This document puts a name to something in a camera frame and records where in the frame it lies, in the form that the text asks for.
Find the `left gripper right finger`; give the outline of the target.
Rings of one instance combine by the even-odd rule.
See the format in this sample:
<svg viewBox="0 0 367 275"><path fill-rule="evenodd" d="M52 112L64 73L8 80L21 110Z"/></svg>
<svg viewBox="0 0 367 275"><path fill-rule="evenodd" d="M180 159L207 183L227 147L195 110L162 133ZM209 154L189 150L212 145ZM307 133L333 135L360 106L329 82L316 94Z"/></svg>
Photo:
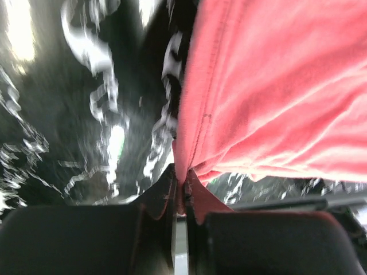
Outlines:
<svg viewBox="0 0 367 275"><path fill-rule="evenodd" d="M232 210L194 171L183 184L189 274L365 274L344 209L293 201Z"/></svg>

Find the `red t shirt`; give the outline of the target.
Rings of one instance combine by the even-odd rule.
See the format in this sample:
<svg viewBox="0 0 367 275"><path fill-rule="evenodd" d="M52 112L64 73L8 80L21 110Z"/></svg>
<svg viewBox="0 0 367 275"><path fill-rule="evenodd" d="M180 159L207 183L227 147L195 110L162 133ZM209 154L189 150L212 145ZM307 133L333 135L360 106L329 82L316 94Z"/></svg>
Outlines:
<svg viewBox="0 0 367 275"><path fill-rule="evenodd" d="M200 1L175 173L366 181L366 2Z"/></svg>

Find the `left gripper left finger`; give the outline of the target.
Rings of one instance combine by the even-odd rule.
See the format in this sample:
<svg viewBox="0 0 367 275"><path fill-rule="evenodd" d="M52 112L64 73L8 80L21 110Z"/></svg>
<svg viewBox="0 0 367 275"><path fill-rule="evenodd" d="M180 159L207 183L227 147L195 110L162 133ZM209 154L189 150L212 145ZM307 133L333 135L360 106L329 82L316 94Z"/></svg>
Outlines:
<svg viewBox="0 0 367 275"><path fill-rule="evenodd" d="M1 224L2 274L173 274L175 172L125 205L39 206Z"/></svg>

